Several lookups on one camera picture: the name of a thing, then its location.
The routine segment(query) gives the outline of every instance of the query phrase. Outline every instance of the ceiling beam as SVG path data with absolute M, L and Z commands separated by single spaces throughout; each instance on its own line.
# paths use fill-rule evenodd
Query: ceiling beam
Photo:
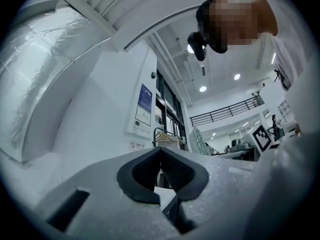
M 113 36 L 117 33 L 117 30 L 84 0 L 66 1 L 89 21 L 95 23 L 99 28 L 101 28 L 103 32 L 105 32 L 109 36 Z

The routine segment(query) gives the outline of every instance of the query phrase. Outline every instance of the black slot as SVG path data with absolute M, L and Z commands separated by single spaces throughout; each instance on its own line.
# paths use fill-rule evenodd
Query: black slot
M 47 222 L 57 230 L 64 232 L 88 196 L 88 192 L 77 189 Z

